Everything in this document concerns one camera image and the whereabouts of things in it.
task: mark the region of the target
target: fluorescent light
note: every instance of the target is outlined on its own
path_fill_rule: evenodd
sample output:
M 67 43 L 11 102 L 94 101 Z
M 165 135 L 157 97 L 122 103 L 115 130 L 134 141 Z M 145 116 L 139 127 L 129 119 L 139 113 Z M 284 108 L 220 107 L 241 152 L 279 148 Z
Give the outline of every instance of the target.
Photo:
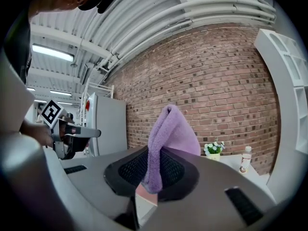
M 34 100 L 34 102 L 38 102 L 38 103 L 47 103 L 47 101 L 44 101 L 44 100 Z
M 66 92 L 61 92 L 61 91 L 56 91 L 56 90 L 51 90 L 50 91 L 51 93 L 54 93 L 54 94 L 60 94 L 60 95 L 65 95 L 65 96 L 72 96 L 71 93 L 66 93 Z
M 64 103 L 64 102 L 58 102 L 60 104 L 66 104 L 66 105 L 73 105 L 72 103 Z
M 42 54 L 49 55 L 49 56 L 54 56 L 54 57 L 57 57 L 57 58 L 60 58 L 60 59 L 63 59 L 69 62 L 72 62 L 74 60 L 74 56 L 71 54 L 64 53 L 61 51 L 56 51 L 48 47 L 39 46 L 37 44 L 32 45 L 32 50 L 34 52 L 42 53 Z

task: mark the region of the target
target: flower pot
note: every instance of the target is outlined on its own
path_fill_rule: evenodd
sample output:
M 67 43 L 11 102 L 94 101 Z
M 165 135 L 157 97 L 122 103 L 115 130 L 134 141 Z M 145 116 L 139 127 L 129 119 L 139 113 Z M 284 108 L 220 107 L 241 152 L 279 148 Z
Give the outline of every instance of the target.
M 214 161 L 219 161 L 220 160 L 220 153 L 218 154 L 210 154 L 206 156 L 208 159 L 214 160 Z

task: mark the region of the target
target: plastic bottle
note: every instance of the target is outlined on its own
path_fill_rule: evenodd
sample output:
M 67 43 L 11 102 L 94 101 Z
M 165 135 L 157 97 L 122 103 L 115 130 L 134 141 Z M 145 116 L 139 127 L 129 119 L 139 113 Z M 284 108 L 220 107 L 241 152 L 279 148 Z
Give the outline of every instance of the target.
M 251 161 L 251 146 L 246 146 L 245 152 L 242 155 L 242 162 L 240 167 L 240 172 L 245 174 L 248 171 Z

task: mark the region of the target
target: black mesh vent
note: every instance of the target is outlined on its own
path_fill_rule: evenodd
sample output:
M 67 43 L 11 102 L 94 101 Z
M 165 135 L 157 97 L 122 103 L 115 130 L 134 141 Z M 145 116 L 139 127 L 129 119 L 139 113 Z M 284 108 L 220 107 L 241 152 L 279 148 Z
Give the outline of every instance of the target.
M 78 171 L 82 171 L 87 169 L 86 167 L 84 167 L 83 165 L 79 165 L 79 166 L 75 166 L 75 167 L 69 167 L 69 168 L 65 168 L 64 171 L 66 172 L 66 174 L 72 174 L 72 173 L 76 173 Z
M 148 150 L 144 151 L 139 156 L 136 156 L 126 164 L 119 168 L 119 175 L 132 184 L 138 187 L 142 179 L 144 178 L 148 169 Z
M 160 151 L 160 176 L 163 189 L 174 185 L 183 178 L 185 168 L 182 164 Z
M 263 217 L 262 213 L 241 189 L 231 188 L 226 190 L 225 193 L 248 226 Z

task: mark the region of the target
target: towel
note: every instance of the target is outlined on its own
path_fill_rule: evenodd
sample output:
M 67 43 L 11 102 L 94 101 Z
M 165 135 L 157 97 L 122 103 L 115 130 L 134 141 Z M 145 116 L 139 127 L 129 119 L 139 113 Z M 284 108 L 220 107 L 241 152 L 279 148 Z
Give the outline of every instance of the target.
M 152 194 L 162 190 L 160 176 L 160 149 L 165 146 L 194 155 L 200 155 L 198 139 L 186 121 L 182 112 L 175 105 L 163 108 L 158 120 L 151 130 L 148 141 L 148 170 L 141 184 Z

